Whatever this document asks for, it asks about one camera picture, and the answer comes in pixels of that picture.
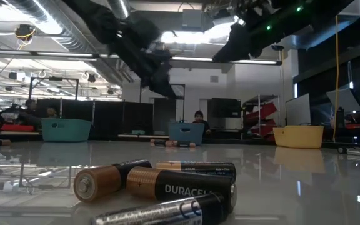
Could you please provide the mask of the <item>blue plastic bin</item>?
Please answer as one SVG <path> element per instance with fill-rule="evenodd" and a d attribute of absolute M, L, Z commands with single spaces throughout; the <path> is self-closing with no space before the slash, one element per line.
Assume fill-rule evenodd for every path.
<path fill-rule="evenodd" d="M 194 122 L 170 122 L 168 132 L 171 141 L 190 142 L 200 146 L 204 135 L 204 124 Z"/>

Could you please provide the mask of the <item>slim black copper Duracell battery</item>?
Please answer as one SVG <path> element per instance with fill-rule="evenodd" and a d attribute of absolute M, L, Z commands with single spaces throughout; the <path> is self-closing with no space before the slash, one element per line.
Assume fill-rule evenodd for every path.
<path fill-rule="evenodd" d="M 156 163 L 157 169 L 226 176 L 236 180 L 236 167 L 232 162 L 164 161 Z"/>

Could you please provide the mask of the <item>whiteboard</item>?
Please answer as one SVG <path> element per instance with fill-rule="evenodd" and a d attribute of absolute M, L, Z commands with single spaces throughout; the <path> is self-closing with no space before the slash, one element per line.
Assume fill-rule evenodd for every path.
<path fill-rule="evenodd" d="M 309 94 L 286 102 L 286 123 L 288 126 L 308 125 L 311 123 Z"/>

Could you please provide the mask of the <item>yellow plastic bin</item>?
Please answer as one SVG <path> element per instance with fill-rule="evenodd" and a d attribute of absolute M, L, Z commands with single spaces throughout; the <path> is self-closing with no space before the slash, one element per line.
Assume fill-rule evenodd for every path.
<path fill-rule="evenodd" d="M 274 127 L 277 146 L 301 149 L 319 149 L 323 142 L 323 126 Z"/>

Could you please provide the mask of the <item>silver ventilation duct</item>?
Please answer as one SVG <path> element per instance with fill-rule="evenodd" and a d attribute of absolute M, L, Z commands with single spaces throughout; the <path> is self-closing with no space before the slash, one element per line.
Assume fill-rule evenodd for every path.
<path fill-rule="evenodd" d="M 131 13 L 129 0 L 106 0 L 113 14 L 119 19 L 126 19 Z"/>

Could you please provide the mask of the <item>black bottle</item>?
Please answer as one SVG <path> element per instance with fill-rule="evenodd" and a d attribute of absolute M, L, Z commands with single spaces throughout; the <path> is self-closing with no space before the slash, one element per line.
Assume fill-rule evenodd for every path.
<path fill-rule="evenodd" d="M 342 107 L 338 107 L 337 109 L 336 127 L 345 128 L 344 109 Z"/>

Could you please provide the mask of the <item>black gantry frame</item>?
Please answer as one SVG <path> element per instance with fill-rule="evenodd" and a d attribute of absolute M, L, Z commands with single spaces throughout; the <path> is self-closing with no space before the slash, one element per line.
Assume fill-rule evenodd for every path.
<path fill-rule="evenodd" d="M 175 92 L 176 99 L 176 117 L 175 121 L 183 121 L 185 113 L 185 100 L 186 100 L 186 85 L 185 84 L 171 84 L 173 91 Z"/>
<path fill-rule="evenodd" d="M 45 77 L 31 77 L 30 80 L 30 85 L 29 85 L 29 94 L 28 94 L 28 99 L 32 99 L 32 93 L 33 93 L 33 89 L 38 85 L 38 84 L 33 84 L 33 81 L 35 79 L 38 79 L 39 81 L 44 81 L 46 78 Z M 50 81 L 75 81 L 76 82 L 76 86 L 75 86 L 75 95 L 74 95 L 74 99 L 77 100 L 78 99 L 78 89 L 79 89 L 79 79 L 76 78 L 65 78 L 65 77 L 58 77 L 58 76 L 51 76 L 47 78 Z M 62 118 L 63 115 L 63 97 L 61 97 L 60 100 L 60 110 L 59 110 L 59 118 Z M 41 119 L 40 118 L 36 118 L 34 121 L 32 121 L 32 125 L 36 125 L 36 127 L 38 128 L 41 125 Z"/>

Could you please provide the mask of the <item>metal rack red bins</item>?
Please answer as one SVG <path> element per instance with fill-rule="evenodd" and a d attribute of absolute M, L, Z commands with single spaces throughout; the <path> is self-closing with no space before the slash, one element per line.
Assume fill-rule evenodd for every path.
<path fill-rule="evenodd" d="M 242 137 L 274 141 L 273 128 L 279 126 L 281 111 L 277 95 L 257 96 L 242 104 Z"/>

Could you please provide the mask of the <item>teal plastic bin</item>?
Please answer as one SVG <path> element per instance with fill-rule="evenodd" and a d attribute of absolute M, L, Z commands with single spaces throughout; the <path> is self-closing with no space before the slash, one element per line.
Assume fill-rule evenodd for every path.
<path fill-rule="evenodd" d="M 42 119 L 42 138 L 46 142 L 76 143 L 89 139 L 92 123 L 82 119 Z"/>

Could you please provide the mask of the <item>grey tilted panel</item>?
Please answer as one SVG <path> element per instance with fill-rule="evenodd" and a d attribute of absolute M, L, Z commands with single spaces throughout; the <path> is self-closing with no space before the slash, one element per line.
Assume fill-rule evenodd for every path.
<path fill-rule="evenodd" d="M 350 89 L 340 89 L 329 91 L 326 93 L 335 109 L 342 107 L 345 113 L 356 113 L 360 111 L 360 102 L 358 101 L 355 92 Z"/>

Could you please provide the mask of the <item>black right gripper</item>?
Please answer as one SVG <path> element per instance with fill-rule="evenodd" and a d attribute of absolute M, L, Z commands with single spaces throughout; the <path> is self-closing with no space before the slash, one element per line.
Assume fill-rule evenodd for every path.
<path fill-rule="evenodd" d="M 258 58 L 263 48 L 293 33 L 293 0 L 237 0 L 235 13 L 244 23 L 231 26 L 215 63 Z"/>

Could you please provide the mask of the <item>red low object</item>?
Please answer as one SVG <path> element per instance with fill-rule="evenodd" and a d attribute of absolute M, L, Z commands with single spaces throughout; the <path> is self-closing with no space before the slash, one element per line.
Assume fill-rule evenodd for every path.
<path fill-rule="evenodd" d="M 12 132 L 34 132 L 33 126 L 20 125 L 20 124 L 4 124 L 1 131 L 12 131 Z"/>

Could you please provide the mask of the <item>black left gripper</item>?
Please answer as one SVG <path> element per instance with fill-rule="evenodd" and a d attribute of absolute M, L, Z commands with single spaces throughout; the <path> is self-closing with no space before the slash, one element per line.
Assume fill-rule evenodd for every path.
<path fill-rule="evenodd" d="M 171 53 L 156 47 L 159 28 L 148 19 L 134 22 L 118 18 L 115 28 L 114 53 L 141 79 L 141 87 L 179 99 L 169 81 Z"/>

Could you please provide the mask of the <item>black cabinet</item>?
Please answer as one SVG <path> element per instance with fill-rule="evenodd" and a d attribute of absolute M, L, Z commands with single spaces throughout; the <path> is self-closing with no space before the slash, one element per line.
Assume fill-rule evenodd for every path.
<path fill-rule="evenodd" d="M 229 118 L 241 118 L 240 100 L 212 98 L 207 101 L 207 121 L 213 129 L 225 129 Z"/>

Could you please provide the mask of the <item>black partition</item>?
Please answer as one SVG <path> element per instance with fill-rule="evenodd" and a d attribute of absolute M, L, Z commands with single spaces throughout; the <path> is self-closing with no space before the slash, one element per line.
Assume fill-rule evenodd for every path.
<path fill-rule="evenodd" d="M 57 110 L 59 118 L 60 100 L 40 99 L 36 114 L 44 118 L 47 107 Z M 82 119 L 92 123 L 90 136 L 111 137 L 120 134 L 132 134 L 132 130 L 145 130 L 153 133 L 153 109 L 149 103 L 114 101 L 79 101 L 63 99 L 61 119 Z"/>

